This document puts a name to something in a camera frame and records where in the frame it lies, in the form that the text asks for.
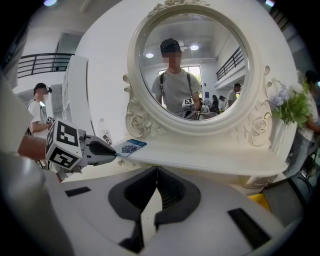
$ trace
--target window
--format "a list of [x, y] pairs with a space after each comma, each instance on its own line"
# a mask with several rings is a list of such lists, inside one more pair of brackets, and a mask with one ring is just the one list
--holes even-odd
[[[202, 88], [202, 77], [201, 77], [200, 66], [182, 66], [181, 68], [184, 69], [186, 72], [194, 75], [195, 78], [198, 80], [199, 84], [201, 85], [201, 88]], [[165, 71], [166, 71], [166, 69], [159, 70], [158, 71], [158, 75], [160, 76]], [[202, 89], [201, 89], [201, 91], [199, 91], [199, 97], [203, 98]]]

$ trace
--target black metal railing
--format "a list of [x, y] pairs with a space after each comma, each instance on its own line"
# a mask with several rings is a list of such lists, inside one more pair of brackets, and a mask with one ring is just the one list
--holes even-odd
[[18, 65], [18, 78], [48, 72], [67, 70], [71, 53], [40, 53], [22, 56]]
[[290, 25], [288, 18], [276, 6], [272, 7], [269, 14], [274, 19], [275, 23], [279, 26], [282, 32], [285, 31]]
[[218, 81], [223, 78], [229, 71], [238, 66], [244, 59], [244, 54], [239, 47], [216, 73]]

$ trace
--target green leaves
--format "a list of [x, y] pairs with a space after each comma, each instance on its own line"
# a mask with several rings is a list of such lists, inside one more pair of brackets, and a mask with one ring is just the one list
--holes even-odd
[[274, 116], [282, 119], [286, 125], [296, 122], [298, 127], [302, 127], [307, 121], [306, 117], [310, 116], [308, 104], [309, 100], [304, 92], [294, 93], [281, 106], [275, 107], [272, 113]]

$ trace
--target yellow object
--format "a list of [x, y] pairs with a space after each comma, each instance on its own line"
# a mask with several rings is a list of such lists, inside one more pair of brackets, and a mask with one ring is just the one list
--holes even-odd
[[250, 198], [253, 201], [256, 201], [259, 205], [263, 206], [265, 209], [271, 212], [268, 201], [264, 194], [249, 195], [248, 198]]

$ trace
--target white vanity table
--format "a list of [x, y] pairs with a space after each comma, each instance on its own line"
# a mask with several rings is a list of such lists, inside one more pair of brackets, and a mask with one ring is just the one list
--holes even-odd
[[[166, 19], [184, 14], [219, 22], [236, 38], [243, 52], [246, 72], [240, 97], [227, 111], [211, 119], [194, 121], [171, 114], [154, 99], [141, 71], [143, 48], [152, 30]], [[123, 17], [130, 17], [130, 25], [121, 22]], [[118, 24], [117, 30], [104, 26], [110, 21]], [[271, 150], [283, 133], [283, 124], [271, 114], [269, 99], [279, 90], [271, 80], [291, 84], [297, 81], [297, 74], [282, 32], [256, 1], [122, 1], [92, 25], [75, 54], [88, 58], [87, 94], [95, 132], [98, 119], [104, 118], [109, 120], [115, 144], [128, 139], [147, 143], [129, 157], [117, 159], [123, 171], [145, 165], [194, 174], [200, 171], [199, 175], [209, 179], [212, 176], [241, 190], [240, 180], [247, 187], [260, 188], [287, 168], [285, 159], [296, 127], [285, 130], [288, 134], [283, 146]], [[125, 74], [123, 80], [129, 86], [124, 87], [120, 74]], [[129, 93], [129, 103], [123, 89]], [[107, 175], [114, 164], [103, 168], [101, 172]]]

